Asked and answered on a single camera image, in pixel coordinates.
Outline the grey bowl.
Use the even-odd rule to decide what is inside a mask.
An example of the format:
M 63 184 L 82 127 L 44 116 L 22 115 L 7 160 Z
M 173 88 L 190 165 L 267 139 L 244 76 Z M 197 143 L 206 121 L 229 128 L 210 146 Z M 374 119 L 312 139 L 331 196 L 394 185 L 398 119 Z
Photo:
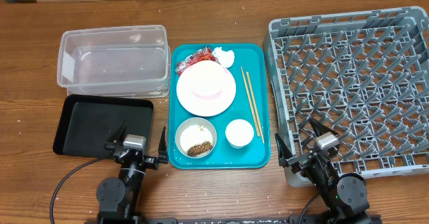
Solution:
M 180 138 L 180 134 L 190 125 L 203 125 L 205 126 L 208 130 L 210 130 L 210 132 L 212 133 L 213 136 L 213 148 L 210 152 L 203 154 L 201 156 L 197 156 L 197 157 L 190 157 L 187 156 L 184 151 L 182 150 L 182 148 L 179 146 L 179 138 Z M 186 157 L 189 158 L 203 158 L 206 157 L 207 155 L 209 155 L 215 148 L 216 144 L 217 144 L 217 131 L 215 129 L 215 127 L 213 126 L 213 124 L 211 122 L 209 122 L 208 120 L 201 118 L 201 117 L 192 117 L 190 119 L 187 119 L 186 121 L 184 121 L 183 123 L 180 124 L 180 126 L 177 128 L 176 130 L 176 135 L 175 135 L 175 143 L 176 143 L 176 147 L 178 148 L 179 152 L 181 152 L 182 154 L 184 154 Z

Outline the white napkin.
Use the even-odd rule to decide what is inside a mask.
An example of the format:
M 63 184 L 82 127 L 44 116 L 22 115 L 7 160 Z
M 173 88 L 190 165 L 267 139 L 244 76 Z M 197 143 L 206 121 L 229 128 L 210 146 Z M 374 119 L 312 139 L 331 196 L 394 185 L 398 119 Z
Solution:
M 221 47 L 216 47 L 212 51 L 212 55 L 217 59 L 220 65 L 225 68 L 230 68 L 235 61 L 235 53 L 232 50 L 224 51 Z

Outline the rice and food scraps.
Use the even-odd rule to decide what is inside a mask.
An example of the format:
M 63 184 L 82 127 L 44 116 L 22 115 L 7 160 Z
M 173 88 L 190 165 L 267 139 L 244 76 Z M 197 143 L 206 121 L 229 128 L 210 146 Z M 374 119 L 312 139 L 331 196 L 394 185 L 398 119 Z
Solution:
M 203 125 L 190 125 L 181 134 L 179 146 L 190 157 L 210 152 L 213 148 L 213 136 Z

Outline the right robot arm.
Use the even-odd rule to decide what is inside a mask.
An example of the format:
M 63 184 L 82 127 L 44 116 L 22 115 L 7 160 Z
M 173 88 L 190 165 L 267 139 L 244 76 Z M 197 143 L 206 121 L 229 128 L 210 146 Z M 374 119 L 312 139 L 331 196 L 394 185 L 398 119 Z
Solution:
M 374 223 L 367 212 L 367 187 L 365 179 L 355 173 L 339 176 L 331 159 L 339 152 L 339 135 L 333 129 L 310 117 L 314 130 L 314 146 L 300 156 L 293 156 L 284 140 L 275 134 L 279 165 L 290 168 L 292 173 L 303 174 L 316 187 L 316 194 L 307 202 L 299 223 Z M 319 215 L 307 215 L 311 203 L 321 197 L 328 208 Z

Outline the white cup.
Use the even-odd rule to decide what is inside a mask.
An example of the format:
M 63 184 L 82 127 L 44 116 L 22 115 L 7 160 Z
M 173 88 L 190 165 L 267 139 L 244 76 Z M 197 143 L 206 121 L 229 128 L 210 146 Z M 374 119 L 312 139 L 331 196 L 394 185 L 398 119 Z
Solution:
M 254 129 L 250 122 L 244 119 L 235 119 L 227 125 L 225 136 L 233 148 L 244 148 L 253 140 Z

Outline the red snack wrapper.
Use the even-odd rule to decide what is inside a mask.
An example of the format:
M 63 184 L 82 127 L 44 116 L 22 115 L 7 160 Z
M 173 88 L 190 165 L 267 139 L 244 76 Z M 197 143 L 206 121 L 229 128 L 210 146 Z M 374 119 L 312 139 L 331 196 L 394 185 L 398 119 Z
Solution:
M 183 61 L 177 63 L 175 72 L 180 76 L 190 66 L 205 60 L 218 62 L 217 58 L 212 53 L 212 50 L 208 46 L 195 51 L 193 54 L 187 56 Z

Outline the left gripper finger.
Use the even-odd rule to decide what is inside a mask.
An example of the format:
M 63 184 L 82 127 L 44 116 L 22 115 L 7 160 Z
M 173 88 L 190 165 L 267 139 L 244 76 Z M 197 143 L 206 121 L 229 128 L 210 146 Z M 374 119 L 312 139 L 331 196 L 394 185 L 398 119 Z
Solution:
M 127 123 L 124 121 L 119 128 L 107 139 L 108 144 L 116 144 L 124 138 Z
M 158 162 L 160 164 L 167 164 L 169 162 L 166 142 L 166 126 L 163 127 L 158 146 Z

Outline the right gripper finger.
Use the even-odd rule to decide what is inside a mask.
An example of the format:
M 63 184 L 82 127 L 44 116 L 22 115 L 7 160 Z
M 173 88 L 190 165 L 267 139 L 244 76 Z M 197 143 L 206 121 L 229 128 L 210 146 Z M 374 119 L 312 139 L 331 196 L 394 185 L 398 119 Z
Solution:
M 310 125 L 312 126 L 314 133 L 316 135 L 316 137 L 320 137 L 326 133 L 332 133 L 335 137 L 338 137 L 339 134 L 332 130 L 331 128 L 321 124 L 321 122 L 317 121 L 315 118 L 313 117 L 309 117 L 309 122 Z
M 284 143 L 284 140 L 278 133 L 275 133 L 274 137 L 278 147 L 279 166 L 289 167 L 290 162 L 294 158 L 294 155 L 291 153 L 289 147 Z

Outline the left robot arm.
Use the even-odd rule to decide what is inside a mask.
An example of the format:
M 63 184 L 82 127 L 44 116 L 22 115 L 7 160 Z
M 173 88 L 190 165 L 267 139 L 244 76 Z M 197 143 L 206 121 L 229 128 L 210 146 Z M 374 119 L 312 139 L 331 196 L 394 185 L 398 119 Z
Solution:
M 168 163 L 165 131 L 160 138 L 158 156 L 153 157 L 147 155 L 146 137 L 126 134 L 125 130 L 123 123 L 105 143 L 105 148 L 112 151 L 112 159 L 121 168 L 117 177 L 106 178 L 97 187 L 97 223 L 148 223 L 137 211 L 145 172 Z

